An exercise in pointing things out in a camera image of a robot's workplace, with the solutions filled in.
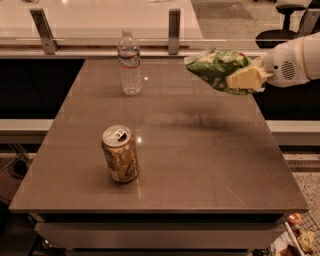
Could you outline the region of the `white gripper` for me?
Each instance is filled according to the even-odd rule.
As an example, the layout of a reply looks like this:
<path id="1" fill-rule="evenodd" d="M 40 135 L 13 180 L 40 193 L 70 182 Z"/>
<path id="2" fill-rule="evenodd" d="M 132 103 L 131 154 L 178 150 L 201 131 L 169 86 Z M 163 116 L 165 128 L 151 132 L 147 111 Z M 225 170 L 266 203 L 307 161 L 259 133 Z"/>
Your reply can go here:
<path id="1" fill-rule="evenodd" d="M 253 65 L 226 77 L 232 89 L 259 89 L 267 81 L 275 87 L 291 87 L 310 81 L 305 68 L 305 37 L 300 37 L 271 49 L 252 61 Z"/>

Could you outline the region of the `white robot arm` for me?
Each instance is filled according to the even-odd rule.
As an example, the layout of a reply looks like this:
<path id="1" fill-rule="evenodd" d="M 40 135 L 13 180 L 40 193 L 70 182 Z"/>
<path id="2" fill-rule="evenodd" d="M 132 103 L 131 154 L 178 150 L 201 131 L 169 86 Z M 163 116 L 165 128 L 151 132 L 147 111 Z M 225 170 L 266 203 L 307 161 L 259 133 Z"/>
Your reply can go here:
<path id="1" fill-rule="evenodd" d="M 320 78 L 320 33 L 281 43 L 226 77 L 232 89 L 286 88 Z"/>

